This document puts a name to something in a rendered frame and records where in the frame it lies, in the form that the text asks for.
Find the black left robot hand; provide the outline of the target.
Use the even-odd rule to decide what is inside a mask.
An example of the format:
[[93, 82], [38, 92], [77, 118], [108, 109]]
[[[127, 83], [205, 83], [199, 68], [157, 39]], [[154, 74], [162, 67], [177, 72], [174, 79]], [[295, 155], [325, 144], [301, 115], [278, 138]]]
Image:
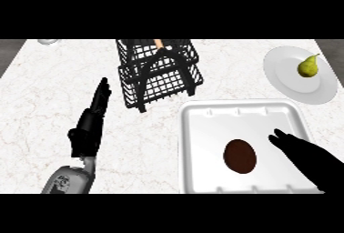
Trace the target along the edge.
[[103, 117], [112, 91], [108, 78], [100, 79], [92, 105], [84, 109], [77, 127], [68, 131], [72, 157], [95, 157], [100, 146]]

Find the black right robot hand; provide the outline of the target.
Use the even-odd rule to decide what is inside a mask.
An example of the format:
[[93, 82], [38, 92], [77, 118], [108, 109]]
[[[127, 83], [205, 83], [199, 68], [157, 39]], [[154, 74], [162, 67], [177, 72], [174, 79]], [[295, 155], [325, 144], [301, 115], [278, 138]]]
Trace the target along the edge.
[[316, 144], [286, 134], [278, 128], [269, 136], [270, 143], [326, 194], [344, 194], [344, 163]]

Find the brown chocolate cupcake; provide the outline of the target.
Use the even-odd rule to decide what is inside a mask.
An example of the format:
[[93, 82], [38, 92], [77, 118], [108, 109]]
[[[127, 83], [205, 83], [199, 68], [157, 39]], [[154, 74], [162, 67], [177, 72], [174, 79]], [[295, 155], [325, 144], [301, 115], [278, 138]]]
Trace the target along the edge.
[[254, 148], [245, 140], [235, 139], [229, 142], [223, 152], [223, 160], [233, 172], [247, 174], [253, 171], [257, 165], [257, 156]]

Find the white rectangular tray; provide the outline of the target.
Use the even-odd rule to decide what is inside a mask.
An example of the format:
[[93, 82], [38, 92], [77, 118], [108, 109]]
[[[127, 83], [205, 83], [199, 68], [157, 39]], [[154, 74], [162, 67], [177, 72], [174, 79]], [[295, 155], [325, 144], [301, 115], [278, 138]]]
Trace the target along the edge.
[[[267, 137], [279, 129], [306, 141], [313, 137], [298, 106], [285, 99], [189, 101], [179, 111], [179, 177], [188, 194], [316, 193], [316, 185]], [[239, 174], [223, 159], [227, 144], [251, 145], [257, 165]]]

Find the white round plate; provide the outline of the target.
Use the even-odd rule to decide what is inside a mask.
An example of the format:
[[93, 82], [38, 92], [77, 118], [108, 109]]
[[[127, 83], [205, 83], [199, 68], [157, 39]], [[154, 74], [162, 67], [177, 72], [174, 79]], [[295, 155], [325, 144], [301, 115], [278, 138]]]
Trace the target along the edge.
[[272, 49], [263, 59], [263, 71], [276, 90], [292, 100], [320, 105], [337, 95], [337, 74], [325, 60], [317, 57], [319, 72], [313, 77], [301, 77], [298, 65], [313, 53], [295, 46], [279, 46]]

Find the green pear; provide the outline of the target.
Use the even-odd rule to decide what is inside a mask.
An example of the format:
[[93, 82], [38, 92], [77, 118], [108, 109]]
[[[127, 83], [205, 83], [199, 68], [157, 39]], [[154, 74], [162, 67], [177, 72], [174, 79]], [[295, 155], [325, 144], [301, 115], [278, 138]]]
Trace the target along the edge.
[[317, 55], [310, 56], [298, 65], [297, 72], [301, 77], [313, 77], [317, 75]]

